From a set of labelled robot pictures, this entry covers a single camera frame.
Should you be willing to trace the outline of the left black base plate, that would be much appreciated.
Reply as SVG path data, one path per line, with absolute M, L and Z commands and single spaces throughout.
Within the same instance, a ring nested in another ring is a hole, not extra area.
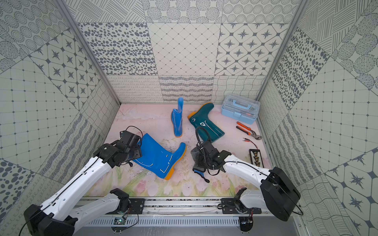
M 116 210 L 118 214 L 142 214 L 145 204 L 144 198 L 128 198 L 120 201 L 119 207 Z

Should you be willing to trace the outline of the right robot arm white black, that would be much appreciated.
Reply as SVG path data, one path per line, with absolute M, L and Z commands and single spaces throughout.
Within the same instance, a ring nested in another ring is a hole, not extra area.
M 288 221 L 293 213 L 304 215 L 298 205 L 301 195 L 282 169 L 258 167 L 237 158 L 229 151 L 218 151 L 213 146 L 209 133 L 202 127 L 196 128 L 195 136 L 197 144 L 191 151 L 195 162 L 193 172 L 205 182 L 210 182 L 204 176 L 206 172 L 211 176 L 220 172 L 236 175 L 259 188 L 264 200 L 263 207 L 281 221 Z

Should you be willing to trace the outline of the light blue plastic toolbox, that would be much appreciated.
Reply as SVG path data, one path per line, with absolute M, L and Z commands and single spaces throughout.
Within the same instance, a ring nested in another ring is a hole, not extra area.
M 258 118 L 260 102 L 236 94 L 225 97 L 221 114 L 246 124 L 253 124 Z

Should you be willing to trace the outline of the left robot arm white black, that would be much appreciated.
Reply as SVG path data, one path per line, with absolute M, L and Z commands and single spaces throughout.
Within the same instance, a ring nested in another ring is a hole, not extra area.
M 24 211 L 24 227 L 32 236 L 72 236 L 109 212 L 128 214 L 132 208 L 130 197 L 118 188 L 84 207 L 76 208 L 76 204 L 111 169 L 124 164 L 132 166 L 131 161 L 142 157 L 142 140 L 143 135 L 124 130 L 119 140 L 97 148 L 88 163 L 64 187 L 42 204 L 32 204 Z

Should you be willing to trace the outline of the blue rubber boot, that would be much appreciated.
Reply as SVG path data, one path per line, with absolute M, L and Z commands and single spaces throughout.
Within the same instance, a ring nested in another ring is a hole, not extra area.
M 174 166 L 184 157 L 186 149 L 186 144 L 180 143 L 175 152 L 170 152 L 146 133 L 142 138 L 142 156 L 133 162 L 153 172 L 159 178 L 169 180 L 175 171 Z
M 173 109 L 171 112 L 171 121 L 173 124 L 173 130 L 175 137 L 181 137 L 183 133 L 182 129 L 182 122 L 183 122 L 183 106 L 184 106 L 184 99 L 182 97 L 178 98 L 178 107 L 177 109 Z

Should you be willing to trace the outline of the orange handled pliers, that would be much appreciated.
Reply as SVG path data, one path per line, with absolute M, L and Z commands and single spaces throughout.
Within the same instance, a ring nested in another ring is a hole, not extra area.
M 238 130 L 244 132 L 248 136 L 251 136 L 251 137 L 255 138 L 256 140 L 262 139 L 262 136 L 258 135 L 255 131 L 253 131 L 251 128 L 247 127 L 246 125 L 244 125 L 240 122 L 236 122 L 236 124 L 237 124 L 236 128 Z

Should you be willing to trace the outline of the green rubber boot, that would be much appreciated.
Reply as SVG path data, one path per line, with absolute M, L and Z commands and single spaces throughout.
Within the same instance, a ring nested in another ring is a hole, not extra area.
M 214 142 L 225 135 L 225 133 L 218 128 L 210 119 L 209 113 L 214 108 L 213 103 L 205 103 L 202 105 L 199 110 L 192 112 L 188 115 L 189 122 L 195 127 L 201 127 L 207 131 L 209 135 L 206 134 L 202 129 L 198 131 L 199 136 L 202 140 L 206 141 L 208 138 L 211 139 L 211 142 Z

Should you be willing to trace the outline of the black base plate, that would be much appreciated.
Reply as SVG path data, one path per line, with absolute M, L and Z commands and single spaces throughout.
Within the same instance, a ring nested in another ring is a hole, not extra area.
M 128 198 L 120 201 L 119 207 L 116 210 L 118 214 L 142 214 L 145 204 L 144 198 Z
M 233 198 L 222 198 L 220 204 L 217 205 L 217 209 L 221 210 L 223 214 L 261 214 L 260 208 L 246 208 L 239 200 Z

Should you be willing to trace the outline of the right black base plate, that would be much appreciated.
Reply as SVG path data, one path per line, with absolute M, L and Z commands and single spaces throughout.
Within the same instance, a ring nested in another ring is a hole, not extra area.
M 222 198 L 220 204 L 217 205 L 217 209 L 221 210 L 223 214 L 261 214 L 260 208 L 246 208 L 239 200 L 233 198 Z

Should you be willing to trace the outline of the grey blue microfibre cloth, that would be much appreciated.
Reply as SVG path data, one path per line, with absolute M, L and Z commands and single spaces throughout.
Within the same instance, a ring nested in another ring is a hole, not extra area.
M 205 160 L 204 160 L 203 155 L 200 153 L 200 151 L 198 150 L 197 147 L 195 147 L 191 150 L 191 155 L 192 155 L 192 158 L 195 162 L 195 164 L 193 166 L 193 172 L 200 175 L 201 178 L 206 183 L 209 183 L 210 181 L 207 178 L 205 178 L 205 176 L 204 176 L 204 173 L 206 172 L 207 167 L 205 165 Z

